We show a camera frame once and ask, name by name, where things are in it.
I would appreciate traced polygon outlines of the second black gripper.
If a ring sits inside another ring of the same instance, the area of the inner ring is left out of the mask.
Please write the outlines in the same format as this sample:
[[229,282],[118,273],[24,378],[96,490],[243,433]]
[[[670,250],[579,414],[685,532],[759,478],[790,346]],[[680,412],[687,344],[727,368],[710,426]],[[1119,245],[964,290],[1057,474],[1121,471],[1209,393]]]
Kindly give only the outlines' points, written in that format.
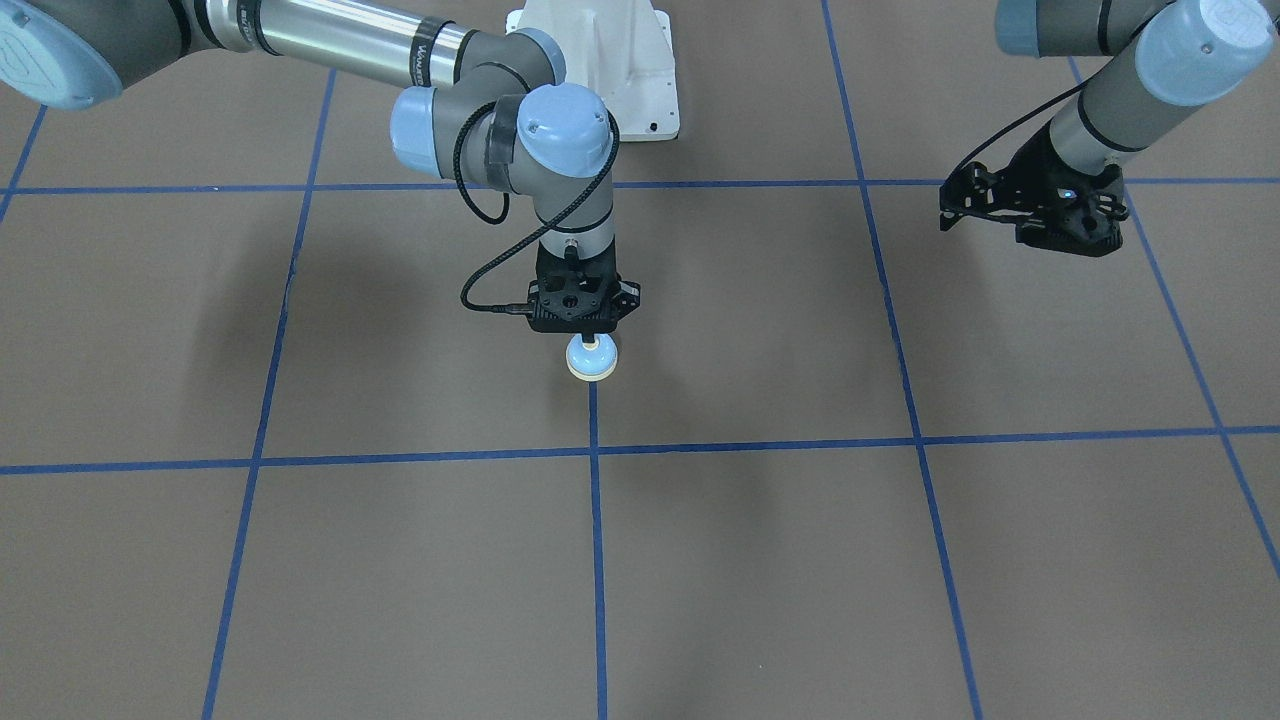
[[974,217],[1011,224],[1033,249],[1102,258],[1123,246],[1128,219],[1123,169],[1105,160],[1096,173],[1066,164],[1050,127],[1037,131],[1000,170],[979,161],[955,168],[940,186],[940,231]]

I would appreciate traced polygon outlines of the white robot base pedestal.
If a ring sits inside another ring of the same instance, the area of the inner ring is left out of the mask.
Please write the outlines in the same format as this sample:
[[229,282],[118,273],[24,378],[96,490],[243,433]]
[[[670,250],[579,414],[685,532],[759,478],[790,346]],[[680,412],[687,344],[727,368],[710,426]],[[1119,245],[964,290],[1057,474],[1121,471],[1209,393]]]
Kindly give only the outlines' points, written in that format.
[[566,79],[599,95],[628,143],[678,137],[671,15],[652,1],[526,1],[506,31],[536,28],[564,54]]

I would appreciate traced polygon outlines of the second grey robot arm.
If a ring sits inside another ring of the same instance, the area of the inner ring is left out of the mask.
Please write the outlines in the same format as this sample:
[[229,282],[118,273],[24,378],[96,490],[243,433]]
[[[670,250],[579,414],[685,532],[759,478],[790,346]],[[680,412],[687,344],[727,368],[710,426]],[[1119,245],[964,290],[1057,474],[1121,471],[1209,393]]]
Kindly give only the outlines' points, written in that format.
[[940,188],[940,228],[1010,224],[1033,249],[1102,258],[1123,246],[1124,164],[1235,90],[1277,46],[1275,1],[1001,1],[1000,49],[1101,56],[1048,101],[1053,117],[991,170],[961,160]]

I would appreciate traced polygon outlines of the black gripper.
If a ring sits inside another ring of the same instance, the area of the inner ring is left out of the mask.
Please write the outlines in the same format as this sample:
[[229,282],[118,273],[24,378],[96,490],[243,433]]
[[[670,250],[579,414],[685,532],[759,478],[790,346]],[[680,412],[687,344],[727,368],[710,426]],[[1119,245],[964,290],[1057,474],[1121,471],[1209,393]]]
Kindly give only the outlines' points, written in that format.
[[527,301],[530,329],[543,334],[608,334],[641,305],[641,287],[617,270],[616,245],[588,259],[538,249]]

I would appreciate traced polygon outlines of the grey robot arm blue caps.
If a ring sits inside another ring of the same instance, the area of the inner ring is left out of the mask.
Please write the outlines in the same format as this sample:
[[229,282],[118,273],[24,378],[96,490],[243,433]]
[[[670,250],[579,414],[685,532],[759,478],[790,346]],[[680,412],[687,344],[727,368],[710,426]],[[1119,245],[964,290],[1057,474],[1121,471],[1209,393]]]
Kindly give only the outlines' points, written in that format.
[[612,167],[620,132],[604,101],[567,81],[540,29],[493,35],[370,1],[5,1],[3,81],[79,111],[202,50],[293,58],[399,90],[389,135],[407,168],[531,200],[538,247],[527,299],[476,304],[539,333],[599,345],[637,309],[616,266]]

